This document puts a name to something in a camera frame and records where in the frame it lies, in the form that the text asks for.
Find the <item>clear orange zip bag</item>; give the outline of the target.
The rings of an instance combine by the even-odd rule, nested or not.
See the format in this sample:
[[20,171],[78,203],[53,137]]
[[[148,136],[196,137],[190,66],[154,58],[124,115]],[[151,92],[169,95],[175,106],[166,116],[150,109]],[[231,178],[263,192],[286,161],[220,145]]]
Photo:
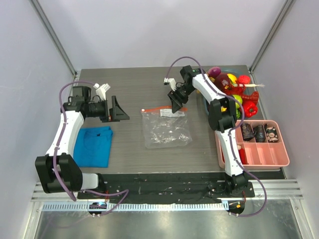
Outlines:
[[145,147],[172,148],[191,143],[187,111],[181,108],[173,113],[171,106],[141,109]]

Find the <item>green toy apple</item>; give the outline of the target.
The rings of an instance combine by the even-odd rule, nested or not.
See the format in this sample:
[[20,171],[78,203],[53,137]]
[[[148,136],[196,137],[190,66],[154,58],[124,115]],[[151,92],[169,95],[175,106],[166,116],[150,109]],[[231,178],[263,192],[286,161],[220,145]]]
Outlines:
[[232,95],[232,97],[236,100],[236,103],[235,103],[236,108],[239,109],[243,103],[241,96],[240,95]]

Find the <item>dark red toy fruit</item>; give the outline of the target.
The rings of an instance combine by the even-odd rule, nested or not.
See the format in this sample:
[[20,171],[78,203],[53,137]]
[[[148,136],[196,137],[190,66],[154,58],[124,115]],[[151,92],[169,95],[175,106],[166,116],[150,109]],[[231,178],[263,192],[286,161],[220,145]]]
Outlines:
[[214,84],[223,93],[226,93],[227,90],[231,89],[230,79],[226,73],[220,73],[215,78]]

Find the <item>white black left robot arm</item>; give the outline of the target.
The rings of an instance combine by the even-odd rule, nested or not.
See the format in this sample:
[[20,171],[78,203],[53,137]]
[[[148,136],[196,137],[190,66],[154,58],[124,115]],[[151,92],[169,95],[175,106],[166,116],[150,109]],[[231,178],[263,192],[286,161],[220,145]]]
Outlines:
[[101,122],[129,120],[112,96],[108,107],[106,93],[109,84],[81,82],[72,87],[67,102],[60,101],[60,123],[55,138],[44,156],[35,160],[35,168],[46,194],[65,192],[74,200],[75,192],[88,192],[100,199],[106,193],[106,184],[99,173],[83,173],[73,158],[78,133],[86,118]]

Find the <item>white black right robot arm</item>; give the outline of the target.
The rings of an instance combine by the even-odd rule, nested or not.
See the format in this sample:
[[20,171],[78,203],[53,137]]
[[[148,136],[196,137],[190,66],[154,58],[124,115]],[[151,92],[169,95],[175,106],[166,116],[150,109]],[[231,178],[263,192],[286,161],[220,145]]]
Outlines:
[[248,177],[240,161],[236,142],[236,100],[223,94],[200,68],[185,66],[180,74],[183,78],[180,86],[174,78],[165,77],[163,81],[164,85],[171,88],[168,97],[172,112],[179,111],[195,90],[199,90],[209,102],[208,123],[219,139],[224,156],[225,191],[229,196],[238,196],[248,186]]

